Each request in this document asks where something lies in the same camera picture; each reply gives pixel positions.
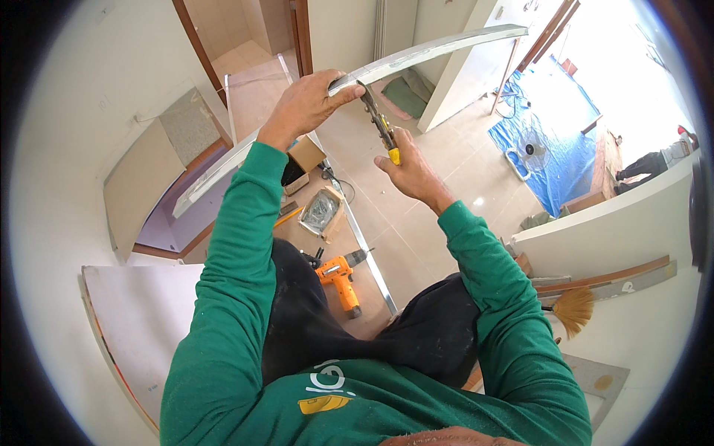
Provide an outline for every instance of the yellow handle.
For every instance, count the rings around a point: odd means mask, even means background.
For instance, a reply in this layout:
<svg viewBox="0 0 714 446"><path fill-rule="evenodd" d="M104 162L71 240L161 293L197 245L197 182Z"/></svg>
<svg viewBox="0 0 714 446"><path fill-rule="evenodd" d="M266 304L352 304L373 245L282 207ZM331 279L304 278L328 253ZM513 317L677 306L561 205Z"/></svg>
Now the yellow handle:
<svg viewBox="0 0 714 446"><path fill-rule="evenodd" d="M395 166L399 166L399 148L393 148L387 153L389 153L389 159L392 160L392 163L394 163Z"/></svg>

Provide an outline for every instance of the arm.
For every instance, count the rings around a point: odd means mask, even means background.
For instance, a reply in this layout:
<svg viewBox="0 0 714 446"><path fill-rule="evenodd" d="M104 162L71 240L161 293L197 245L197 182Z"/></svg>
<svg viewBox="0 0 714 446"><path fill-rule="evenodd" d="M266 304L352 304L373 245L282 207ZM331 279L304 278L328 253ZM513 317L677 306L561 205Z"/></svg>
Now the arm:
<svg viewBox="0 0 714 446"><path fill-rule="evenodd" d="M397 188L438 216L447 247L481 315L476 323L478 359L488 395L528 410L565 444L589 442L583 392L553 342L531 281L489 231L486 222L451 195L429 168L411 135L395 130L402 163L375 163Z"/></svg>
<svg viewBox="0 0 714 446"><path fill-rule="evenodd" d="M288 161L284 151L364 93L356 86L329 98L328 85L341 75L321 71L289 87L226 190L196 284L191 329L166 380L162 444L222 442L256 402L276 287L272 232Z"/></svg>

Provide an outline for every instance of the straw broom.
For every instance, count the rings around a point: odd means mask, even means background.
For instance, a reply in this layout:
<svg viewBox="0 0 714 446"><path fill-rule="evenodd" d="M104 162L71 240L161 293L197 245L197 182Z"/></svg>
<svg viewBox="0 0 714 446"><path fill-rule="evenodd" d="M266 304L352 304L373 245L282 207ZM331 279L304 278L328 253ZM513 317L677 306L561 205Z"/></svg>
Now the straw broom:
<svg viewBox="0 0 714 446"><path fill-rule="evenodd" d="M593 315L593 292L588 287L567 290L550 306L541 306L543 311L552 311L565 327L568 339L577 335Z"/></svg>

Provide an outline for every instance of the person in black pants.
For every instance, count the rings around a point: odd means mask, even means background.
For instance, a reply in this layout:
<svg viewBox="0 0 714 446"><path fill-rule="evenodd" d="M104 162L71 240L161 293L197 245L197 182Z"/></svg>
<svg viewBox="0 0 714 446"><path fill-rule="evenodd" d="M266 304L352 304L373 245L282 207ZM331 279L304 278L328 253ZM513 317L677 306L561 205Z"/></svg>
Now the person in black pants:
<svg viewBox="0 0 714 446"><path fill-rule="evenodd" d="M320 280L290 242L275 238L276 291L263 344L263 385L330 359L406 365L461 387L476 363L481 314L460 273L426 288L373 340L347 333L332 316Z"/></svg>
<svg viewBox="0 0 714 446"><path fill-rule="evenodd" d="M620 183L616 185L614 188L615 193L620 195L623 192L629 191L630 189L634 189L640 184L646 183L652 178L655 178L657 175L666 170L667 163L665 162L665 157L661 151L647 153L642 158L630 164L623 170L617 172L615 174L615 179L617 181L623 181L627 178L632 178L633 176L637 176L642 173L649 173L649 175L633 183Z"/></svg>

